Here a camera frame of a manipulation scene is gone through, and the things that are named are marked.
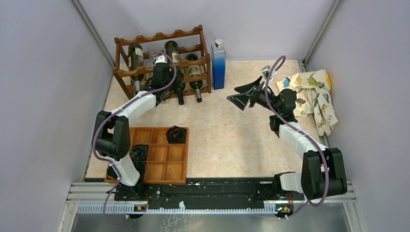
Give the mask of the wooden compartment tray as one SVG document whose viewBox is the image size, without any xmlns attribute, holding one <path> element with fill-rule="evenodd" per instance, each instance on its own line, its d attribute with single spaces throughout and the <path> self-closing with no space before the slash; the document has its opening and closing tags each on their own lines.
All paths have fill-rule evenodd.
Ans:
<svg viewBox="0 0 410 232">
<path fill-rule="evenodd" d="M 189 129 L 183 128 L 183 139 L 181 143 L 168 141 L 169 128 L 166 127 L 133 127 L 130 128 L 130 139 L 125 146 L 130 150 L 136 145 L 148 145 L 148 157 L 146 170 L 143 177 L 134 182 L 127 176 L 127 167 L 131 157 L 129 152 L 122 151 L 125 157 L 116 161 L 112 155 L 106 156 L 111 160 L 120 172 L 120 183 L 125 186 L 134 187 L 137 184 L 173 184 L 184 185 L 186 183 L 186 172 L 188 162 Z"/>
</svg>

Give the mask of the blue square glass bottle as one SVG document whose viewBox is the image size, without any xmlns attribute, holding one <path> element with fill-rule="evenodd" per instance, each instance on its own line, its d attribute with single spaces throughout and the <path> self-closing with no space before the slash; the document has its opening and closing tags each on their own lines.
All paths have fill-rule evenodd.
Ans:
<svg viewBox="0 0 410 232">
<path fill-rule="evenodd" d="M 226 51 L 223 40 L 216 39 L 212 45 L 212 85 L 215 90 L 225 86 Z"/>
</svg>

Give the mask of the tall green wine bottle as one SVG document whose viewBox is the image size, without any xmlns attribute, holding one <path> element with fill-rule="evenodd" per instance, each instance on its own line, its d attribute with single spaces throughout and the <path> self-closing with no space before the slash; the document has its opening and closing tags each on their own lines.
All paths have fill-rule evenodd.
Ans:
<svg viewBox="0 0 410 232">
<path fill-rule="evenodd" d="M 164 51 L 167 55 L 167 62 L 171 64 L 172 62 L 175 64 L 180 63 L 181 57 L 179 53 L 179 45 L 176 41 L 167 41 L 164 44 Z"/>
</svg>

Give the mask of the green wine bottle white label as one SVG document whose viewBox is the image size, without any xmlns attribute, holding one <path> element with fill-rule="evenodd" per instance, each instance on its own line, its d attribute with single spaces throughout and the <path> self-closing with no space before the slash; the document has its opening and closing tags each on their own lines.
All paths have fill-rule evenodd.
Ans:
<svg viewBox="0 0 410 232">
<path fill-rule="evenodd" d="M 178 69 L 177 76 L 174 81 L 174 93 L 177 95 L 179 105 L 183 105 L 185 103 L 183 99 L 183 91 L 185 90 L 186 85 L 183 82 L 183 77 L 183 72 L 180 69 Z"/>
</svg>

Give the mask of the dinosaur print cloth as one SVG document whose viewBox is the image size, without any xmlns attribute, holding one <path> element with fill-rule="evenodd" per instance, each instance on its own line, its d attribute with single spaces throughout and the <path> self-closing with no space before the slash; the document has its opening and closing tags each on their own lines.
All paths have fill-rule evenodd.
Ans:
<svg viewBox="0 0 410 232">
<path fill-rule="evenodd" d="M 328 136 L 338 123 L 332 100 L 331 82 L 326 70 L 299 72 L 276 82 L 278 91 L 296 92 L 295 116 L 313 115 L 319 136 Z"/>
</svg>

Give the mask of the dark bottle brown label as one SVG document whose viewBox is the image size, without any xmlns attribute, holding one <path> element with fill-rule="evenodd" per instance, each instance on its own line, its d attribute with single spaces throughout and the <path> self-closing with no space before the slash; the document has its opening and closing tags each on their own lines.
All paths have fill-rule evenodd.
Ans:
<svg viewBox="0 0 410 232">
<path fill-rule="evenodd" d="M 128 47 L 128 55 L 129 55 L 129 70 L 133 71 L 136 70 L 139 66 L 144 65 L 144 54 L 142 50 L 142 46 L 140 44 L 132 44 Z M 143 81 L 144 74 L 132 75 L 131 80 L 133 80 L 134 92 L 140 91 L 141 82 Z"/>
</svg>

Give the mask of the wooden wine rack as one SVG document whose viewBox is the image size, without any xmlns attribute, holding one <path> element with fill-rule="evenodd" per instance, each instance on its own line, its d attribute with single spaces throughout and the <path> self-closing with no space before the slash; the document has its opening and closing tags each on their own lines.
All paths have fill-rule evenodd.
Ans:
<svg viewBox="0 0 410 232">
<path fill-rule="evenodd" d="M 113 75 L 128 99 L 144 91 L 157 90 L 157 103 L 188 95 L 211 92 L 211 59 L 203 27 L 172 34 L 156 33 L 133 40 L 115 38 Z"/>
</svg>

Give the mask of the aluminium corner frame post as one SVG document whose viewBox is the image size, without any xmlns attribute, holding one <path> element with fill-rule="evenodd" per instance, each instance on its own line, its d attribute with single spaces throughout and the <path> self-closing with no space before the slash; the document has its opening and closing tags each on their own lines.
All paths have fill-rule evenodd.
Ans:
<svg viewBox="0 0 410 232">
<path fill-rule="evenodd" d="M 115 60 L 112 58 L 107 46 L 103 42 L 101 36 L 99 35 L 97 29 L 95 28 L 94 24 L 92 23 L 90 17 L 88 16 L 85 8 L 81 4 L 79 0 L 70 0 L 71 4 L 79 14 L 80 19 L 82 20 L 83 24 L 87 28 L 88 32 L 91 34 L 94 42 L 96 43 L 97 47 L 101 51 L 103 57 L 107 60 L 111 68 L 115 67 Z"/>
<path fill-rule="evenodd" d="M 331 8 L 329 10 L 329 12 L 327 13 L 319 31 L 317 32 L 305 58 L 303 59 L 303 64 L 305 66 L 305 68 L 308 68 L 308 65 L 310 64 L 318 46 L 320 45 L 322 39 L 324 38 L 326 32 L 328 31 L 328 29 L 331 26 L 331 23 L 335 17 L 335 15 L 337 14 L 337 12 L 339 11 L 341 5 L 344 3 L 344 0 L 334 0 Z"/>
</svg>

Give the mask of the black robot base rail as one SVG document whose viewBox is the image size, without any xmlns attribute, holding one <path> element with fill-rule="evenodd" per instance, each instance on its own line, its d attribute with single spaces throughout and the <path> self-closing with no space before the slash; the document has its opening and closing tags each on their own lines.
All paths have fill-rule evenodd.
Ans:
<svg viewBox="0 0 410 232">
<path fill-rule="evenodd" d="M 147 201 L 149 209 L 261 209 L 265 201 L 304 200 L 302 193 L 282 190 L 275 177 L 187 178 L 182 185 L 119 185 L 115 201 Z"/>
</svg>

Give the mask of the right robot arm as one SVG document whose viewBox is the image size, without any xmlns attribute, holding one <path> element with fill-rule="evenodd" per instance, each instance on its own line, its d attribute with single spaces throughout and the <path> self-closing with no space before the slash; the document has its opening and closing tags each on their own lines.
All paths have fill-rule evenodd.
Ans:
<svg viewBox="0 0 410 232">
<path fill-rule="evenodd" d="M 288 172 L 275 176 L 278 182 L 272 186 L 273 195 L 285 199 L 291 191 L 303 193 L 309 200 L 323 196 L 345 194 L 348 183 L 342 152 L 315 141 L 296 120 L 296 92 L 283 89 L 275 95 L 259 77 L 252 83 L 235 88 L 237 92 L 227 97 L 240 110 L 258 104 L 274 114 L 269 126 L 278 138 L 286 141 L 302 159 L 301 172 Z"/>
</svg>

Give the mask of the green wine bottle dark label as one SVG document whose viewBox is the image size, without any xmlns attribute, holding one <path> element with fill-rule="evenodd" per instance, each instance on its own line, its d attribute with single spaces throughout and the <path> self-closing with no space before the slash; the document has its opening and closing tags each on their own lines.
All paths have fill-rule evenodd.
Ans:
<svg viewBox="0 0 410 232">
<path fill-rule="evenodd" d="M 195 61 L 198 60 L 198 57 L 196 54 L 188 54 L 186 56 L 186 59 L 189 61 Z M 198 78 L 201 75 L 201 69 L 199 65 L 192 65 L 187 68 L 187 74 L 189 77 L 192 78 Z M 195 96 L 196 96 L 196 101 L 197 102 L 202 102 L 202 93 L 201 89 L 203 87 L 203 81 L 198 80 L 198 81 L 192 81 L 189 82 L 190 87 L 195 91 Z"/>
</svg>

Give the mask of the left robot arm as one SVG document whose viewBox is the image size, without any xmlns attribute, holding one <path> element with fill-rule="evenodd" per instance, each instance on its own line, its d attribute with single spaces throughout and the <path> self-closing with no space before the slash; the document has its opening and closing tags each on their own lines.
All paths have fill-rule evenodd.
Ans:
<svg viewBox="0 0 410 232">
<path fill-rule="evenodd" d="M 117 174 L 116 184 L 127 186 L 126 194 L 133 200 L 144 196 L 145 187 L 139 184 L 141 174 L 129 154 L 130 127 L 144 113 L 164 101 L 177 75 L 175 63 L 157 62 L 153 67 L 151 86 L 147 90 L 139 91 L 115 110 L 102 110 L 96 115 L 92 153 L 96 159 L 111 165 Z"/>
</svg>

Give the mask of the clear tall glass bottle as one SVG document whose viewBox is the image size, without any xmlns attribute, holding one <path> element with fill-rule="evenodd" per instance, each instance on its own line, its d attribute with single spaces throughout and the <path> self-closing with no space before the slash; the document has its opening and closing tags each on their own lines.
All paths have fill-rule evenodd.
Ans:
<svg viewBox="0 0 410 232">
<path fill-rule="evenodd" d="M 149 62 L 150 62 L 149 66 L 151 68 L 154 67 L 155 62 L 157 60 L 157 57 L 161 55 L 160 51 L 161 50 L 160 50 L 160 47 L 158 45 L 156 45 L 156 44 L 149 45 L 149 47 L 148 47 Z"/>
</svg>

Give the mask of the aluminium corner frame post right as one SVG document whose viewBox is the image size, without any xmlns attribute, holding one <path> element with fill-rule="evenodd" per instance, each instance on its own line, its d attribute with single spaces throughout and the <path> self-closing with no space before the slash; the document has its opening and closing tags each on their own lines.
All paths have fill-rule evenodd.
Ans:
<svg viewBox="0 0 410 232">
<path fill-rule="evenodd" d="M 308 68 L 308 65 L 310 64 L 318 46 L 320 45 L 322 39 L 324 38 L 326 32 L 328 31 L 328 29 L 331 26 L 331 23 L 335 17 L 335 15 L 337 14 L 337 12 L 339 11 L 341 5 L 344 3 L 344 0 L 334 0 L 331 8 L 329 10 L 329 12 L 327 13 L 319 31 L 317 32 L 305 58 L 303 59 L 303 64 L 305 66 L 305 68 Z"/>
</svg>

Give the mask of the aluminium corner frame post left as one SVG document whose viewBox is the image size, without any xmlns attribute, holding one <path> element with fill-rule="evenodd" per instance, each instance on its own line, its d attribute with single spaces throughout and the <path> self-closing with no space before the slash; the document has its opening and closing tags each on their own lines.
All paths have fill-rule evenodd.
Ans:
<svg viewBox="0 0 410 232">
<path fill-rule="evenodd" d="M 88 16 L 85 8 L 81 4 L 79 0 L 70 0 L 71 4 L 79 14 L 80 19 L 82 20 L 83 24 L 87 28 L 88 32 L 91 34 L 94 42 L 96 43 L 97 47 L 101 51 L 103 57 L 107 60 L 111 68 L 115 67 L 115 60 L 112 58 L 107 46 L 103 42 L 101 36 L 99 35 L 97 29 L 95 28 L 94 24 L 92 23 L 90 17 Z"/>
</svg>

